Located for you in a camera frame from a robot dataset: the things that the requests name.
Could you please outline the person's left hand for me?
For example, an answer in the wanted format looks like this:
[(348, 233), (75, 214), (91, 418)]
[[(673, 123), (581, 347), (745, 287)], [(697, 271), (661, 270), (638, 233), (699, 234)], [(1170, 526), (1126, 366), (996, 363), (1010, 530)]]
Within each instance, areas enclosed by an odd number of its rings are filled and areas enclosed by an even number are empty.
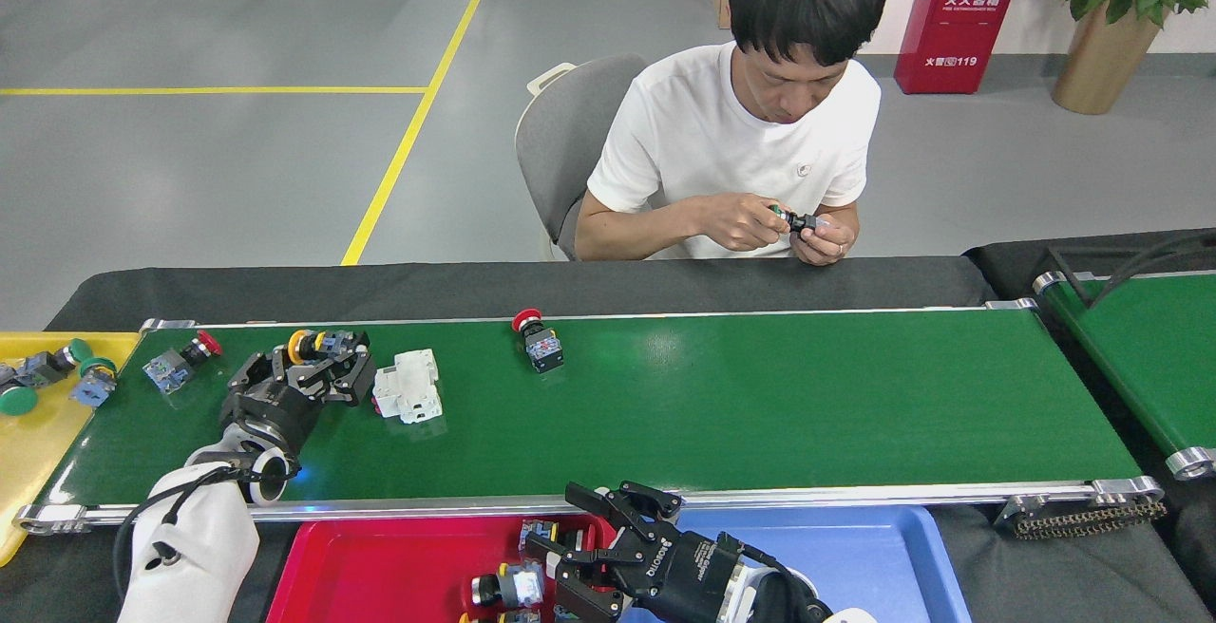
[(846, 206), (820, 206), (815, 217), (826, 221), (824, 226), (803, 229), (789, 235), (789, 243), (796, 258), (812, 266), (829, 266), (846, 258), (860, 232), (857, 202)]

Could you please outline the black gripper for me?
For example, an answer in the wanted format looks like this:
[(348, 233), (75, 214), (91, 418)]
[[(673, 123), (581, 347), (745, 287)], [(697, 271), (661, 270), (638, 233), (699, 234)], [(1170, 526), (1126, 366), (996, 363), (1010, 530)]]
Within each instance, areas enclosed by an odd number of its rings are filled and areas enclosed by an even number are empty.
[(286, 346), (252, 354), (227, 381), (220, 423), (238, 423), (240, 431), (250, 430), (298, 458), (322, 404), (359, 406), (375, 385), (376, 367), (368, 348), (291, 365)]
[[(525, 552), (542, 559), (557, 605), (582, 622), (617, 622), (634, 606), (664, 622), (725, 621), (743, 541), (727, 533), (716, 540), (682, 533), (675, 522), (683, 499), (638, 481), (623, 481), (617, 490), (593, 490), (570, 481), (565, 503), (634, 537), (617, 537), (613, 548), (590, 551), (527, 537)], [(652, 545), (660, 545), (655, 557)]]

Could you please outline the person's right hand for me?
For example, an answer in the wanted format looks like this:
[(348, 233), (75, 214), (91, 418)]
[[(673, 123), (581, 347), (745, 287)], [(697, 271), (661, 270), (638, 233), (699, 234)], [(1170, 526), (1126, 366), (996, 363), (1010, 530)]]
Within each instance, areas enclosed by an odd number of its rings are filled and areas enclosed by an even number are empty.
[(698, 198), (696, 226), (727, 251), (748, 252), (773, 245), (789, 234), (786, 217), (773, 207), (778, 200), (751, 192), (724, 192)]

